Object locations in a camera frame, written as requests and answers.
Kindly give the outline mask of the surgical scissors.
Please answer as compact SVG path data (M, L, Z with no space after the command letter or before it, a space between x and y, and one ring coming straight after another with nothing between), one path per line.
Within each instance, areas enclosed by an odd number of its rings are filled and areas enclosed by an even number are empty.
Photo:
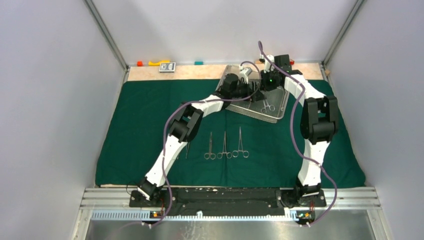
M213 153L213 133L210 132L208 140L208 151L204 154L205 160L215 160L217 155Z

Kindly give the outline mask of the dark green surgical drape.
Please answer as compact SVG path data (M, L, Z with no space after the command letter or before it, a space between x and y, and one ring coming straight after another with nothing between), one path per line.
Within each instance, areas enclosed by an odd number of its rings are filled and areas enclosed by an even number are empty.
M215 89L215 79L157 80L126 82L118 98L106 139L96 166L95 184L136 185L151 169L163 148L163 130L169 116L185 101L202 100ZM295 151L290 127L297 146L304 149L300 134L302 109L290 97L284 117L268 123L229 110L205 117L190 143L188 158L184 148L172 165L168 180L179 186L284 187L295 185L302 158ZM212 152L223 149L226 131L227 150L238 148L239 127L249 157L206 160L210 132Z

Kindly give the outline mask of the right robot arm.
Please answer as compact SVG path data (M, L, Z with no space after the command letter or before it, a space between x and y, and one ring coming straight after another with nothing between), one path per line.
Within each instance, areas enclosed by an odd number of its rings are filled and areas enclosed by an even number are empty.
M298 70L292 70L288 55L264 55L261 85L265 91L282 87L302 106L300 133L304 138L302 165L297 175L293 200L307 206L321 189L321 166L330 142L339 130L338 100L325 95L308 82Z

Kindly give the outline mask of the ring-handled forceps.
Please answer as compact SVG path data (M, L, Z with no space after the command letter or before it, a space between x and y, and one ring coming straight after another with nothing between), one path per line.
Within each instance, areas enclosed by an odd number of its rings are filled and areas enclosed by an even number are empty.
M233 157L232 153L228 151L227 148L227 132L224 132L223 135L223 145L222 145L222 150L221 152L218 152L216 157L218 159L222 159L222 158L226 158L226 159L231 159Z
M263 107L261 108L262 114L272 113L276 110L273 104L270 104L267 99L263 100Z

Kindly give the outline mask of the metal mesh instrument tray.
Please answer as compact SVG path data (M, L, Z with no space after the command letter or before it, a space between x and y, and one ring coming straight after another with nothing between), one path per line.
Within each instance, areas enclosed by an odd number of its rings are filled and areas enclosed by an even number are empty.
M259 73L251 65L245 67L252 69L252 72L248 76L250 87L253 84L257 86L260 83ZM227 74L238 75L239 72L240 70L237 65L226 65L216 89L223 84ZM264 99L254 102L248 100L231 102L226 110L268 123L277 123L285 115L290 93L280 86L271 91L260 90L260 93L263 94Z

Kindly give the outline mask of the surgical forceps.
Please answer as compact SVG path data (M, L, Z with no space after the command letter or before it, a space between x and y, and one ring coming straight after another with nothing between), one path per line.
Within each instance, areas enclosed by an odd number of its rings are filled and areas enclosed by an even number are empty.
M237 158L239 156L242 156L243 158L248 158L250 156L250 153L248 150L244 149L243 146L243 137L242 137L242 129L241 127L239 127L239 132L238 132L238 146L236 150L232 151L232 157L233 158Z

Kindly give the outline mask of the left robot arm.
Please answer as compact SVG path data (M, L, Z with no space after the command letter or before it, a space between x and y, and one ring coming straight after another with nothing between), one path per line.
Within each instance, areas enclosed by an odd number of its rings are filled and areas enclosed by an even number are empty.
M261 79L249 81L246 76L228 73L208 97L183 102L171 114L163 130L162 151L137 186L147 206L160 202L160 188L169 182L168 172L182 149L198 134L203 118L226 109L232 102L261 99L261 83Z

